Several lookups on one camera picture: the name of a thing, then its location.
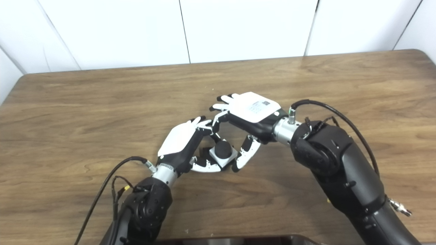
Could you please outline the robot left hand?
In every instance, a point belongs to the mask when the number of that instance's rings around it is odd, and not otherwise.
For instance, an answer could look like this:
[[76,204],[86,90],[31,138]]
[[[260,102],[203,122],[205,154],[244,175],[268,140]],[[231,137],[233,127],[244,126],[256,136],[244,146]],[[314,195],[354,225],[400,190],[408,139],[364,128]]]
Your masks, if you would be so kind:
[[157,170],[152,177],[171,188],[177,178],[190,172],[197,163],[195,151],[206,136],[215,141],[220,139],[213,131],[212,121],[207,120],[205,116],[173,127],[158,150]]

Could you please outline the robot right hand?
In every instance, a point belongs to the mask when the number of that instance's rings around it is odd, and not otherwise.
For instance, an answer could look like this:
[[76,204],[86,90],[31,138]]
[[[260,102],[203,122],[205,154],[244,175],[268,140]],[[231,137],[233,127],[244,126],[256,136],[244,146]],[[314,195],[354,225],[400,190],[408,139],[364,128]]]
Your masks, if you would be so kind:
[[298,128],[295,114],[287,113],[277,102],[253,92],[218,96],[217,101],[209,109],[219,111],[212,121],[212,131],[218,132],[221,123],[229,122],[248,133],[232,165],[234,172],[240,171],[262,144],[291,146]]

